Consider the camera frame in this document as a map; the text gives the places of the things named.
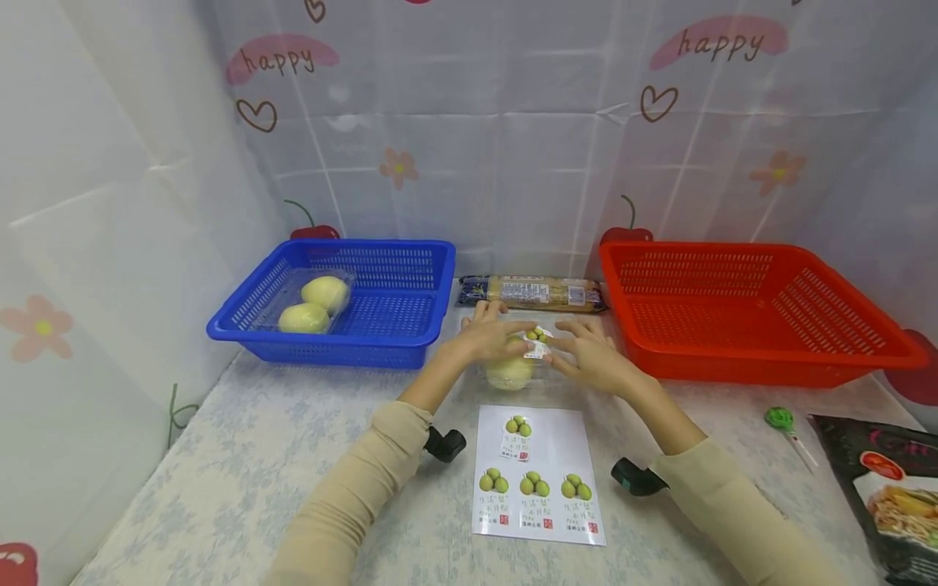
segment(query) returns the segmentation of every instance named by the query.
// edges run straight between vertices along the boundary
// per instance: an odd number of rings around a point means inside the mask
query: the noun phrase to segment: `white tablecloth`
[[[442,338],[467,309],[452,308]],[[393,400],[413,372],[270,365],[242,353],[75,579],[93,584],[256,584],[310,489]],[[666,383],[701,427],[741,462],[769,498],[817,541],[848,582],[880,572],[836,483],[807,413],[917,428],[871,377],[834,392]],[[480,404],[583,411],[609,546],[593,548],[470,533]],[[763,413],[783,405],[822,461],[812,475]],[[505,394],[467,373],[436,418],[469,443],[451,464],[429,456],[382,512],[362,548],[354,584],[738,584],[741,579],[666,493],[637,499],[609,476],[621,457],[646,465],[658,448],[616,399],[573,388]]]

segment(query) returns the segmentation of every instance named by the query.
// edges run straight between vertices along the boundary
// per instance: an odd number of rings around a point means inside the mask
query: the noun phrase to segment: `backdrop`
[[[595,275],[613,227],[804,242],[934,336],[936,17],[931,0],[14,0],[0,583],[67,583],[94,553],[236,351],[205,321],[311,222],[451,240],[461,274]]]
[[[581,275],[612,226],[791,241],[932,67],[929,0],[218,0],[295,227]],[[595,274],[596,268],[589,266]]]

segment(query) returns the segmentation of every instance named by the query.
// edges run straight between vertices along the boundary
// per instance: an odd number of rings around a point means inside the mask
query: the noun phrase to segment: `forearm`
[[[627,376],[619,397],[641,417],[668,456],[687,452],[706,439],[706,434],[677,406],[661,383],[637,369]]]
[[[414,382],[401,393],[398,401],[436,414],[470,362],[468,352],[458,341],[444,342],[430,363],[420,370]]]
[[[652,470],[674,502],[709,535],[747,584],[836,586],[842,580],[817,545],[782,516],[712,440],[679,456],[663,456]]]
[[[290,523],[265,586],[349,583],[366,531],[414,476],[431,419],[401,402],[378,410]]]

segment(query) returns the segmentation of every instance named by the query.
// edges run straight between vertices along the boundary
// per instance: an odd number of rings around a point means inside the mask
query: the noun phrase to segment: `beige long-sleeve shirt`
[[[265,586],[345,586],[365,533],[416,473],[432,417],[407,403],[385,405],[371,428],[328,472],[296,514]],[[710,535],[747,584],[842,584],[804,535],[710,440],[652,469],[674,501]]]

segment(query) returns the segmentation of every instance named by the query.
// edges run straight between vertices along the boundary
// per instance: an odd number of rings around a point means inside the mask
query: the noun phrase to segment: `hand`
[[[462,331],[451,344],[468,362],[477,360],[507,360],[524,356],[531,344],[517,338],[508,340],[516,332],[534,329],[535,322],[500,322],[498,316],[508,313],[501,301],[479,301],[473,318],[462,318]]]
[[[602,331],[599,320],[558,322],[556,326],[575,338],[548,337],[547,345],[573,354],[577,366],[554,353],[545,356],[544,361],[564,376],[622,398],[628,398],[627,395],[636,387],[657,382],[615,349],[613,339]]]

